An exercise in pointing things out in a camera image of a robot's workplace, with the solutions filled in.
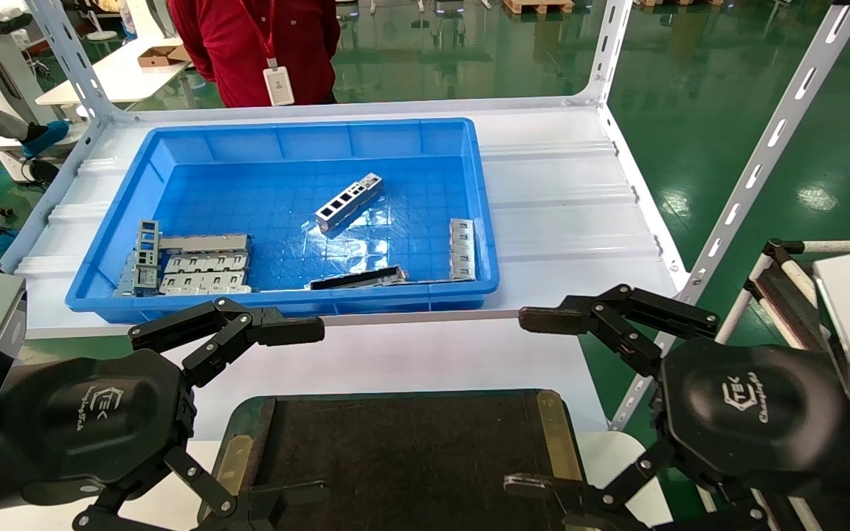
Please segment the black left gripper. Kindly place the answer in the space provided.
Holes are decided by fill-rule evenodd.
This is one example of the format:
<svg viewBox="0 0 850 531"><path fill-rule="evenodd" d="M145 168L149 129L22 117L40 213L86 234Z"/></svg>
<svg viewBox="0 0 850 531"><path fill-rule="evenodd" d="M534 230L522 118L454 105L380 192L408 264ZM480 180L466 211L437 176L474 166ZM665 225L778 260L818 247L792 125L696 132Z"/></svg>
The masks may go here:
<svg viewBox="0 0 850 531"><path fill-rule="evenodd" d="M138 352L124 358L19 367L7 378L0 464L21 504L62 505L102 492L75 517L75 530L159 530L119 510L172 471L210 509L196 530L276 530L288 508L328 498L322 480L233 496L182 449L196 416L192 386L206 386L254 345L322 341L323 320L223 296L135 325L128 337ZM159 355L199 339L182 370Z"/></svg>

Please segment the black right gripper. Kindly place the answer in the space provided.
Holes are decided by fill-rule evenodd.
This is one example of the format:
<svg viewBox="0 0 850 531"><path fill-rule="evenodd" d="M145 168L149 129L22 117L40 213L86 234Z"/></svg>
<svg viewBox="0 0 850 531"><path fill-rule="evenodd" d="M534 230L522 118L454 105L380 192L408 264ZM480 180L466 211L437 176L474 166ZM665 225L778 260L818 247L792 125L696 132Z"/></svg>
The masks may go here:
<svg viewBox="0 0 850 531"><path fill-rule="evenodd" d="M688 473L773 493L816 493L840 474L835 457L850 424L850 400L828 356L781 345L738 347L714 339L715 313L628 285L597 296L566 296L556 307L523 307L519 325L543 335L594 335L643 377L659 373L672 439L658 440L605 488L586 479L515 473L513 496L553 501L567 529L764 530L752 501L648 527L626 504L659 471L683 461ZM692 339L669 353L641 325Z"/></svg>

